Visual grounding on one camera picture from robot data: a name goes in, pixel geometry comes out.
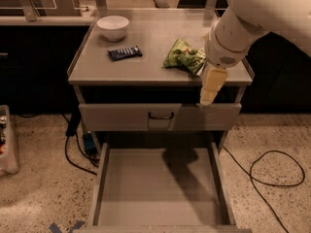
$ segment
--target white bowl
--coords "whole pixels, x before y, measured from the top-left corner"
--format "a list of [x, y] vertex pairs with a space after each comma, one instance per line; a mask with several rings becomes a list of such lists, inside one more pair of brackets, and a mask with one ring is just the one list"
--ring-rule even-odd
[[111, 42], [125, 37], [128, 24], [128, 19], [120, 16], [102, 17], [97, 21], [101, 34]]

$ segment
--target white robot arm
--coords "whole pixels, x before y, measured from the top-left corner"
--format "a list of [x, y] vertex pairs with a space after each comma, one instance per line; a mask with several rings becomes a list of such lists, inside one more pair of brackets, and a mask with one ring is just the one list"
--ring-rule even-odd
[[203, 71], [201, 104], [214, 101], [226, 79], [257, 39], [274, 32], [311, 56], [311, 0], [227, 0], [205, 44], [209, 66]]

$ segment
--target concrete floor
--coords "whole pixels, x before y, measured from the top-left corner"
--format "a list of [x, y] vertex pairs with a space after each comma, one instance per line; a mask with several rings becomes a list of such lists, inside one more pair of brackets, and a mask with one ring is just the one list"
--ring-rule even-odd
[[[20, 170], [0, 178], [0, 232], [50, 232], [52, 223], [69, 232], [77, 220], [87, 221], [95, 177], [67, 162], [65, 119], [55, 115], [12, 116], [12, 120], [18, 134]], [[282, 150], [301, 164], [306, 179], [298, 187], [257, 184], [289, 232], [294, 233], [311, 232], [310, 125], [311, 115], [240, 115], [225, 141], [247, 170], [268, 150]], [[73, 161], [96, 171], [79, 153], [75, 138], [70, 139], [68, 149]], [[221, 162], [237, 226], [255, 233], [284, 232], [248, 176], [224, 150]], [[257, 178], [267, 182], [288, 183], [301, 177], [297, 166], [283, 155], [266, 156], [254, 171]]]

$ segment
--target closed drawer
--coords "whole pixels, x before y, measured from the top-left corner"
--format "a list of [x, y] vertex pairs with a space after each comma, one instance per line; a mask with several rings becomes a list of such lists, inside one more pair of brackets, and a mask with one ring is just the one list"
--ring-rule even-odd
[[240, 104], [81, 104], [90, 131], [229, 130]]

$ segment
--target white bin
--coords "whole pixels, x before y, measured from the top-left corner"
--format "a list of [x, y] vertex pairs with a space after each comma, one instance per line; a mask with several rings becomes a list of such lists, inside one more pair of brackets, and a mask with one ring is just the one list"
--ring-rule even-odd
[[6, 142], [4, 152], [0, 153], [0, 177], [19, 171], [18, 142], [14, 126], [11, 123], [9, 107], [0, 106], [0, 117], [6, 116]]

